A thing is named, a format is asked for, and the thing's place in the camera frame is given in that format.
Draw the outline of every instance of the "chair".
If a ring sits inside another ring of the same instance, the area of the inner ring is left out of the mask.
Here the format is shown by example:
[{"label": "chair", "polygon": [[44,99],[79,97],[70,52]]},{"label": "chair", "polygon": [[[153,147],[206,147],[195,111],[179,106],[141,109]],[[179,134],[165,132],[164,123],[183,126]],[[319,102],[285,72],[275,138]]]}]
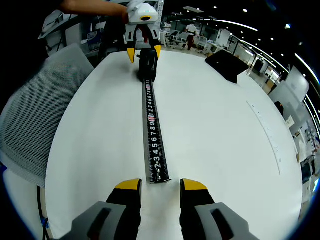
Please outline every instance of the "chair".
[{"label": "chair", "polygon": [[11,96],[0,116],[0,161],[8,169],[45,187],[60,120],[93,69],[80,47],[72,44],[49,57]]},{"label": "chair", "polygon": [[197,47],[199,48],[202,48],[202,49],[205,49],[206,46],[207,46],[207,38],[206,37],[203,37],[203,36],[199,36],[199,40],[198,40],[198,43],[197,43]]},{"label": "chair", "polygon": [[180,31],[174,30],[169,35],[169,41],[171,45],[179,41]]}]

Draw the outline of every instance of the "white table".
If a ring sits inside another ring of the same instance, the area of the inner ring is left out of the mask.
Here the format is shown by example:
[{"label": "white table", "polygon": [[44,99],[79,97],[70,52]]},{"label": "white table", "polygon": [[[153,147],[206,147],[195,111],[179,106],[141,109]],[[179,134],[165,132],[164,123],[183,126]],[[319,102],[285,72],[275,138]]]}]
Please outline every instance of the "white table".
[{"label": "white table", "polygon": [[[112,53],[68,106],[51,147],[46,208],[54,237],[122,181],[141,178],[138,239],[183,239],[181,178],[200,181],[213,199],[249,222],[261,240],[280,240],[296,226],[302,174],[285,121],[246,73],[226,81],[201,57],[162,51],[154,83],[172,181],[148,184],[143,144],[142,84],[126,52]],[[281,149],[277,163],[259,109]]]}]

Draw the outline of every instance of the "cable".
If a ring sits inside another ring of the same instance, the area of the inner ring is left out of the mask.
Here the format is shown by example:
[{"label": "cable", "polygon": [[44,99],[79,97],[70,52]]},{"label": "cable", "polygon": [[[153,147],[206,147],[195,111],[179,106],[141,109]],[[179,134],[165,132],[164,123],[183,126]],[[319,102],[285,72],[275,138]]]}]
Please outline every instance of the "cable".
[{"label": "cable", "polygon": [[62,43],[63,37],[64,37],[64,35],[61,34],[60,42],[59,42],[58,48],[56,49],[57,52],[59,51],[59,48],[60,48],[60,45],[61,45],[61,43]]},{"label": "cable", "polygon": [[40,194],[40,187],[36,186],[36,199],[38,202],[38,210],[39,210],[39,216],[41,219],[41,224],[42,224],[42,240],[46,240],[46,238],[49,240],[49,234],[47,231],[47,224],[49,219],[44,217],[43,213],[42,213],[42,207],[41,207],[41,194]]},{"label": "cable", "polygon": [[[101,24],[100,18],[98,15],[97,15],[97,18],[98,18],[99,24]],[[102,31],[101,31],[101,28],[99,28],[99,29],[100,29],[100,43],[99,43],[99,47],[98,47],[98,57],[99,57],[100,45],[101,45],[101,41],[102,41]]]}]

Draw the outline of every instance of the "person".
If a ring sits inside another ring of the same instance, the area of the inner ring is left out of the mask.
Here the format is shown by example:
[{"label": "person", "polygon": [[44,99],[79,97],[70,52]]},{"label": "person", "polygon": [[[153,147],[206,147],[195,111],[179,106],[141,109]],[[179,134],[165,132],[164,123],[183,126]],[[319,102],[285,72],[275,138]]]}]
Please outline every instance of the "person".
[{"label": "person", "polygon": [[57,9],[65,14],[114,16],[124,23],[129,21],[126,6],[102,0],[8,1],[2,9],[2,23],[13,26],[14,31],[2,38],[0,113],[10,96],[39,71],[48,57],[47,42],[38,38],[46,17]]},{"label": "person", "polygon": [[185,31],[189,33],[189,36],[186,38],[186,42],[188,50],[190,51],[192,45],[194,44],[194,36],[196,35],[197,28],[193,23],[191,23],[188,26],[186,26]]},{"label": "person", "polygon": [[164,30],[170,34],[171,33],[171,27],[172,27],[171,23],[168,21],[164,25]]}]

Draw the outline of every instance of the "ceiling light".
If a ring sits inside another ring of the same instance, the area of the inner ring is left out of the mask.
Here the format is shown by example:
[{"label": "ceiling light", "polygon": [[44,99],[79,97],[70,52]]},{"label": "ceiling light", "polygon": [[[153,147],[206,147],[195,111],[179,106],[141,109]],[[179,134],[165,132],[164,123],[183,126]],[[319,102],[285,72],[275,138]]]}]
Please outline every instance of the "ceiling light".
[{"label": "ceiling light", "polygon": [[251,43],[248,43],[248,42],[243,41],[243,40],[241,40],[241,42],[243,42],[243,43],[245,43],[245,44],[248,44],[248,45],[250,45],[250,46],[258,49],[260,52],[264,53],[264,54],[267,55],[269,58],[271,58],[272,60],[274,60],[277,64],[279,64],[279,66],[282,67],[287,73],[289,73],[289,71],[288,71],[284,66],[282,66],[282,65],[280,64],[280,62],[278,62],[277,60],[275,60],[275,59],[274,59],[272,56],[270,56],[268,53],[262,51],[260,48],[252,45]]},{"label": "ceiling light", "polygon": [[241,24],[241,23],[233,22],[233,21],[217,20],[217,19],[214,19],[213,21],[222,22],[222,23],[226,23],[226,24],[234,24],[234,25],[238,25],[238,26],[241,26],[241,27],[244,27],[244,28],[247,28],[247,29],[251,29],[253,31],[258,32],[258,30],[253,28],[253,27],[250,27],[250,26],[247,26],[247,25],[244,25],[244,24]]},{"label": "ceiling light", "polygon": [[312,71],[311,67],[309,67],[309,65],[298,54],[295,54],[295,56],[306,66],[306,68],[310,71],[310,73],[313,75],[318,84],[320,84],[317,75],[314,73],[314,71]]}]

